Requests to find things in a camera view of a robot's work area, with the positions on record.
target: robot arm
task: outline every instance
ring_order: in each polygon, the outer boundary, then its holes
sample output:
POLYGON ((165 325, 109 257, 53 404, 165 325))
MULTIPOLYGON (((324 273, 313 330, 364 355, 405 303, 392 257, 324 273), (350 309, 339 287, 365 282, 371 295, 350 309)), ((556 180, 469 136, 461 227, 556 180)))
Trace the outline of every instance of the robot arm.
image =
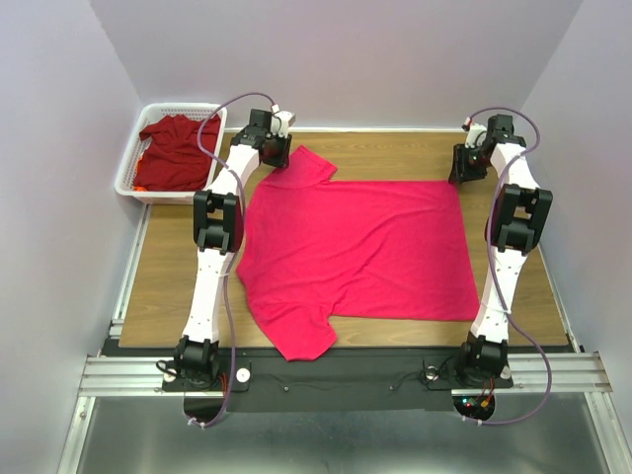
MULTIPOLYGON (((482 179, 493 166, 499 177, 508 163, 524 151, 524 139, 514 135, 511 116, 497 115, 488 126, 469 126, 466 141, 454 147, 449 180, 462 183, 482 179)), ((517 280, 528 253, 538 244, 553 197, 531 176, 526 159, 517 159, 506 174, 494 203, 491 226, 494 269, 488 268, 485 289, 476 319, 461 346, 457 370, 465 382, 504 376, 507 363, 509 324, 494 285, 496 273, 508 310, 511 311, 517 280)))
POLYGON ((217 178, 194 195, 194 241, 197 279, 191 313, 167 368, 187 380, 212 382, 217 378, 218 312, 230 264, 244 236, 239 181, 245 185, 263 162, 288 166, 294 114, 252 110, 249 124, 231 140, 230 154, 217 178))

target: t-shirt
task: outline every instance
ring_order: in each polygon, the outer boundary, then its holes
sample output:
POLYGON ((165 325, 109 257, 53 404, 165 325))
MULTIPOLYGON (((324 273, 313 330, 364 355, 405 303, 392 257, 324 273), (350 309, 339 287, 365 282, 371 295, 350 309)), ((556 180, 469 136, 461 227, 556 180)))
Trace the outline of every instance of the t-shirt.
POLYGON ((471 321, 478 296, 448 182, 331 181, 304 146, 257 186, 237 275, 255 321, 288 360, 336 341, 332 314, 471 321))

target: wire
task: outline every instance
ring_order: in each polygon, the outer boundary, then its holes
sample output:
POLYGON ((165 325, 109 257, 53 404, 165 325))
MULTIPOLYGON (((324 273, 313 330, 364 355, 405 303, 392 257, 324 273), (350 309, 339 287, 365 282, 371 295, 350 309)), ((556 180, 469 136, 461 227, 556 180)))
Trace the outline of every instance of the wire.
POLYGON ((496 261, 494 260, 494 254, 492 253, 492 219, 494 218, 494 207, 496 205, 496 199, 498 198, 501 189, 503 188, 503 183, 505 181, 505 178, 507 177, 510 168, 512 167, 512 165, 519 160, 520 158, 522 158, 523 156, 525 156, 527 153, 530 153, 531 151, 535 150, 538 145, 540 144, 540 130, 537 127, 537 125, 535 124, 535 122, 529 118, 527 115, 523 114, 520 111, 517 111, 516 109, 512 109, 509 107, 487 107, 485 109, 481 109, 480 111, 476 111, 474 114, 472 114, 469 118, 470 120, 474 119, 476 116, 478 116, 479 114, 482 114, 484 112, 487 111, 507 111, 507 112, 511 112, 512 114, 516 114, 519 117, 522 117, 523 119, 525 119, 529 125, 531 125, 531 127, 533 128, 533 131, 535 132, 535 143, 533 143, 533 145, 529 146, 528 148, 525 148, 524 150, 522 150, 520 153, 518 153, 517 155, 515 155, 514 158, 512 158, 508 163, 507 166, 503 169, 503 171, 501 172, 501 174, 498 177, 498 182, 496 184, 496 188, 494 189, 494 198, 492 199, 492 205, 490 206, 490 212, 489 212, 489 217, 488 217, 488 225, 486 226, 486 230, 485 230, 485 237, 487 240, 487 259, 489 261, 489 265, 490 265, 490 273, 492 274, 492 280, 494 282, 494 287, 496 288, 496 293, 498 294, 498 297, 501 301, 501 305, 503 306, 503 311, 505 311, 505 315, 507 317, 507 320, 509 321, 509 323, 512 325, 512 327, 519 333, 521 334, 523 337, 525 337, 534 347, 535 349, 540 353, 540 355, 542 356, 542 360, 544 361, 544 365, 546 366, 546 389, 544 391, 544 395, 542 396, 542 399, 540 400, 540 402, 537 404, 537 406, 531 410, 530 412, 517 417, 517 418, 513 418, 510 420, 499 420, 499 421, 486 421, 483 422, 481 420, 474 420, 474 419, 470 419, 470 418, 464 418, 463 420, 469 420, 473 423, 477 423, 479 425, 485 425, 488 427, 501 427, 501 426, 506 426, 506 425, 512 425, 514 423, 519 423, 519 422, 523 422, 524 420, 527 420, 529 418, 531 418, 533 415, 535 415, 537 412, 539 412, 542 407, 546 404, 546 402, 549 399, 549 396, 551 395, 551 387, 553 385, 553 372, 551 370, 551 362, 549 361, 549 358, 546 356, 546 352, 542 349, 542 347, 537 343, 537 341, 535 341, 529 334, 527 334, 515 321, 514 321, 514 317, 512 316, 512 313, 509 309, 509 307, 507 306, 507 302, 505 301, 505 297, 503 296, 503 291, 501 290, 501 284, 498 281, 498 277, 496 275, 496 261))
POLYGON ((233 102, 236 102, 248 96, 262 96, 268 99, 272 105, 276 103, 272 97, 270 97, 268 94, 264 94, 263 92, 247 92, 245 94, 241 94, 240 96, 234 97, 230 101, 224 102, 221 106, 217 107, 213 112, 210 113, 210 115, 207 118, 203 120, 203 122, 199 126, 199 129, 197 130, 197 148, 199 148, 199 150, 202 153, 209 156, 212 160, 215 160, 217 163, 219 163, 222 166, 222 168, 224 168, 228 173, 233 175, 233 177, 235 178, 235 181, 237 181, 237 187, 239 188, 239 195, 242 200, 241 213, 244 220, 246 220, 246 191, 244 190, 244 184, 239 179, 239 175, 235 173, 233 170, 231 170, 228 164, 224 160, 217 157, 213 152, 204 148, 204 145, 201 144, 201 134, 204 128, 206 127, 206 124, 208 123, 208 121, 211 120, 213 117, 215 117, 219 111, 228 107, 233 102))
POLYGON ((177 377, 178 373, 170 368, 167 368, 167 361, 166 360, 157 360, 156 361, 156 368, 158 370, 160 370, 162 373, 166 373, 167 375, 171 375, 172 377, 177 377))
MULTIPOLYGON (((228 107, 233 102, 236 102, 248 96, 262 96, 268 99, 273 106, 276 104, 274 99, 270 97, 268 94, 264 94, 263 92, 247 92, 245 94, 241 94, 237 97, 234 97, 230 101, 227 101, 223 103, 221 106, 217 107, 213 112, 210 113, 210 115, 207 118, 203 120, 203 122, 199 126, 199 129, 197 130, 197 147, 199 148, 199 150, 205 155, 209 156, 211 159, 215 160, 217 163, 219 163, 226 171, 228 171, 235 178, 235 181, 237 182, 237 188, 239 190, 239 198, 241 200, 241 207, 242 207, 241 213, 242 213, 244 224, 246 223, 246 191, 244 190, 244 184, 239 179, 239 175, 230 169, 230 167, 228 166, 228 163, 226 163, 221 158, 217 157, 211 151, 204 148, 204 146, 201 143, 201 135, 208 121, 211 120, 213 117, 215 117, 215 115, 217 115, 219 111, 221 111, 225 107, 228 107)), ((228 264, 228 268, 226 269, 226 276, 224 277, 224 287, 223 287, 224 306, 226 307, 226 315, 228 316, 228 326, 230 328, 230 370, 228 372, 228 384, 226 386, 224 401, 221 404, 221 407, 219 408, 217 415, 215 415, 215 418, 213 418, 209 422, 201 423, 195 418, 185 415, 187 417, 187 420, 189 420, 189 424, 195 425, 201 428, 212 427, 213 425, 217 424, 217 422, 219 422, 219 420, 224 415, 224 413, 226 413, 226 409, 228 408, 228 404, 230 403, 231 390, 233 387, 233 383, 235 381, 235 359, 237 355, 237 349, 236 349, 236 343, 235 343, 235 323, 233 320, 232 311, 230 310, 230 301, 228 298, 228 275, 230 275, 230 271, 233 268, 233 265, 235 264, 236 260, 237 259, 235 259, 235 256, 233 256, 233 259, 228 264)))
POLYGON ((486 133, 487 133, 487 130, 483 130, 478 135, 476 135, 476 138, 474 138, 474 146, 479 146, 478 139, 486 133))

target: white plastic basket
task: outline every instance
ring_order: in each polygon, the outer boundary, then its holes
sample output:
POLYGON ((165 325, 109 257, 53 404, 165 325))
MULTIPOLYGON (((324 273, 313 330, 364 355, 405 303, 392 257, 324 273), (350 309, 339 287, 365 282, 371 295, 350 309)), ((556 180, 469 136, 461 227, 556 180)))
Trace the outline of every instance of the white plastic basket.
MULTIPOLYGON (((150 123, 156 123, 165 116, 175 116, 183 114, 192 120, 204 120, 212 113, 218 104, 201 104, 201 103, 162 103, 151 104, 145 107, 140 113, 138 122, 134 127, 122 161, 118 168, 117 180, 115 181, 115 189, 122 196, 132 196, 147 204, 190 204, 193 201, 193 191, 186 192, 158 192, 158 191, 135 191, 134 178, 136 177, 136 163, 140 159, 145 149, 149 146, 151 138, 141 141, 138 137, 140 131, 150 123)), ((226 125, 226 109, 222 109, 217 113, 221 119, 219 132, 217 133, 217 144, 215 145, 215 155, 219 153, 221 148, 221 140, 224 136, 224 126, 226 125)), ((208 179, 206 185, 210 185, 215 174, 217 163, 213 160, 210 165, 208 179)))

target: wooden table surface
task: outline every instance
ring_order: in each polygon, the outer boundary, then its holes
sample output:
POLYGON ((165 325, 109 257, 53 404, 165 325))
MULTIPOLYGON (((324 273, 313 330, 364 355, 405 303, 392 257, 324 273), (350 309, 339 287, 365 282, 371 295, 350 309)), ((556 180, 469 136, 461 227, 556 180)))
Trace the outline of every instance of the wooden table surface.
MULTIPOLYGON (((462 133, 295 133, 293 147, 304 144, 337 165, 334 180, 445 180, 452 145, 463 138, 462 133)), ((224 143, 222 156, 226 157, 228 137, 224 143)), ((270 170, 261 166, 253 174, 246 185, 248 198, 270 170)), ((479 294, 487 271, 483 231, 495 182, 491 169, 487 179, 461 185, 459 191, 479 294)), ((172 348, 180 340, 191 308, 197 269, 191 214, 188 205, 153 206, 119 341, 122 347, 172 348)), ((254 322, 244 287, 234 273, 229 277, 229 293, 238 346, 271 346, 254 322)), ((522 270, 513 316, 541 344, 567 344, 539 251, 531 253, 522 270)), ((338 335, 337 347, 458 346, 470 326, 464 322, 340 316, 332 316, 330 322, 338 335)), ((220 345, 228 346, 223 305, 220 334, 220 345)), ((510 344, 528 342, 512 330, 510 344)))

